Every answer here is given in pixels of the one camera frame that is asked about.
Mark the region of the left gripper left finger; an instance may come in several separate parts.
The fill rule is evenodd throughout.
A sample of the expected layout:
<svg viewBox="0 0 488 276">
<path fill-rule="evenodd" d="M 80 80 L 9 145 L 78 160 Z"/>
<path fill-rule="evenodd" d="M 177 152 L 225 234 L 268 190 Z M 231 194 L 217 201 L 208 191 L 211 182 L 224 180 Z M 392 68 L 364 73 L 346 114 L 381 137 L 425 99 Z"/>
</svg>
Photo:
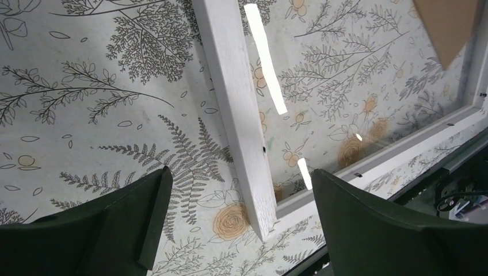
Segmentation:
<svg viewBox="0 0 488 276">
<path fill-rule="evenodd" d="M 146 275 L 172 186 L 165 167 L 79 206 L 1 226 L 1 274 Z"/>
</svg>

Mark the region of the brown backing board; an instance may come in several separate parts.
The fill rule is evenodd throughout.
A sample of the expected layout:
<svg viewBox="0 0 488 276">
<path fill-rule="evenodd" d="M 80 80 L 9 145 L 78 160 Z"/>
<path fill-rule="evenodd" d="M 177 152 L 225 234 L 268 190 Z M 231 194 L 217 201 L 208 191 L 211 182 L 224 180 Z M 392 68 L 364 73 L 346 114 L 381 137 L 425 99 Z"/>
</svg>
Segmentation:
<svg viewBox="0 0 488 276">
<path fill-rule="evenodd" d="M 484 10 L 480 0 L 414 0 L 437 58 L 447 70 L 475 34 Z"/>
</svg>

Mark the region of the white picture frame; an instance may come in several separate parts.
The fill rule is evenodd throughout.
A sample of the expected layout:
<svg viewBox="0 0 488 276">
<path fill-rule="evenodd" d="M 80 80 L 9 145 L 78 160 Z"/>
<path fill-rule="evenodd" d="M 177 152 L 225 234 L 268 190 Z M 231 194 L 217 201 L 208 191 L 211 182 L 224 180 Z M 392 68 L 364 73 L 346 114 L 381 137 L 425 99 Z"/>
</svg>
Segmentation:
<svg viewBox="0 0 488 276">
<path fill-rule="evenodd" d="M 317 209 L 304 190 L 276 202 L 237 1 L 193 1 L 220 114 L 250 224 L 266 241 Z M 364 188 L 442 140 L 487 117 L 487 15 L 482 16 L 461 109 L 341 170 L 337 177 Z"/>
</svg>

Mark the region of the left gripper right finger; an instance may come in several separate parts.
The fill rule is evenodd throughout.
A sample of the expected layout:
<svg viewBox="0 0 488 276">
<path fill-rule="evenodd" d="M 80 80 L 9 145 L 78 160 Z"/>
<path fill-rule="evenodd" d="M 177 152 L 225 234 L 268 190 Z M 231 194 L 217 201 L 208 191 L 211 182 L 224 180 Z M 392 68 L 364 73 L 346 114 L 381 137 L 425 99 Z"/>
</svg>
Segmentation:
<svg viewBox="0 0 488 276">
<path fill-rule="evenodd" d="M 311 181 L 335 275 L 487 274 L 487 225 L 411 210 L 325 170 Z"/>
</svg>

